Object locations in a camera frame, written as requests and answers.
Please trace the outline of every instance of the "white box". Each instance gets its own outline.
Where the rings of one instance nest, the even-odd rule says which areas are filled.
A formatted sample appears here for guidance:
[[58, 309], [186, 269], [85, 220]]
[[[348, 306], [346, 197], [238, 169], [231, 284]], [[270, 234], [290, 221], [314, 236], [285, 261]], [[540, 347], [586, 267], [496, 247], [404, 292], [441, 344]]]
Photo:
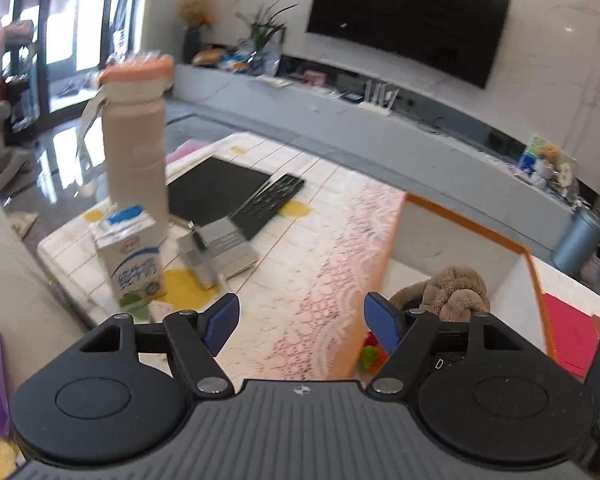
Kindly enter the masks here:
[[154, 219], [140, 206], [115, 213], [90, 227], [113, 295], [126, 312], [145, 306], [165, 292], [154, 227]]
[[472, 267], [483, 277], [492, 314], [554, 357], [552, 327], [528, 251], [453, 211], [408, 194], [380, 293], [388, 299], [403, 287], [455, 265]]

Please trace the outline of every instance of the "coffee table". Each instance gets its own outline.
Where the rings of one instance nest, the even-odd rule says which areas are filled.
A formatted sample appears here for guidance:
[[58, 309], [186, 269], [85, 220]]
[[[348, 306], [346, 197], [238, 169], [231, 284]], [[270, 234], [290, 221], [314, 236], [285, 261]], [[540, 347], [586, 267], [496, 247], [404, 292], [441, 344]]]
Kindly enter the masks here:
[[[272, 173], [273, 180], [285, 173], [306, 180], [295, 197], [296, 207], [253, 239], [260, 261], [226, 282], [240, 299], [240, 323], [218, 362], [236, 388], [244, 378], [348, 377], [360, 349], [348, 346], [355, 338], [347, 332], [364, 294], [380, 289], [405, 192], [250, 133], [230, 135], [169, 164], [168, 182], [211, 154]], [[95, 209], [105, 211], [109, 205], [104, 201]], [[185, 232], [171, 225], [160, 247], [166, 270], [184, 268], [175, 240]], [[84, 216], [44, 238], [38, 254], [88, 323], [98, 325], [120, 311]], [[599, 295], [541, 260], [533, 261], [542, 292], [600, 316]], [[176, 307], [200, 309], [208, 299]], [[157, 303], [134, 317], [137, 322], [160, 321], [170, 311], [169, 305]], [[169, 372], [164, 356], [141, 358]]]

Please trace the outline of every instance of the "brown plush toy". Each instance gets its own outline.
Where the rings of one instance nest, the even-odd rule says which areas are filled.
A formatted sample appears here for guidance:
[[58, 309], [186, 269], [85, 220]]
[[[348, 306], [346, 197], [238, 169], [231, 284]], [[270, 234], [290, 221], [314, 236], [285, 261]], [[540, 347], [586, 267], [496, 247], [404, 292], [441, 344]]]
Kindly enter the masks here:
[[553, 167], [555, 167], [560, 158], [560, 148], [555, 144], [548, 142], [538, 150], [538, 156], [540, 158], [545, 158]]
[[430, 280], [399, 290], [389, 302], [403, 310], [419, 298], [422, 298], [420, 308], [436, 314], [442, 321], [467, 323], [472, 313], [491, 311], [482, 276], [467, 266], [447, 267]]

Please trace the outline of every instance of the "circular pad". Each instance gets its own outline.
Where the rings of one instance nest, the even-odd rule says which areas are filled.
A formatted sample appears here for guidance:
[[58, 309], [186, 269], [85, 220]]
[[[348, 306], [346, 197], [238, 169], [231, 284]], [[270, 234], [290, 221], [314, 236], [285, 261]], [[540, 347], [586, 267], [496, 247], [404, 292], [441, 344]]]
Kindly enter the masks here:
[[78, 379], [63, 386], [56, 396], [56, 404], [65, 414], [92, 420], [119, 412], [130, 400], [129, 388], [104, 377]]
[[52, 362], [14, 394], [27, 456], [73, 467], [116, 463], [159, 446], [182, 422], [184, 393], [167, 374], [137, 360], [98, 361]]
[[516, 466], [566, 457], [594, 417], [578, 381], [522, 351], [494, 352], [440, 370], [421, 387], [418, 405], [431, 433], [448, 446]]

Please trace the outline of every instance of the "trash can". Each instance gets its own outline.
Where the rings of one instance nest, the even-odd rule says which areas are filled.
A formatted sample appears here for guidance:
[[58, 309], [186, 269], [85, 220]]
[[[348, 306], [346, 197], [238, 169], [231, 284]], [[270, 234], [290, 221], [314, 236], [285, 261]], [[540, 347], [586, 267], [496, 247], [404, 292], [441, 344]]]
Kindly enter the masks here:
[[600, 245], [600, 218], [582, 208], [574, 216], [571, 227], [551, 256], [554, 267], [572, 278]]

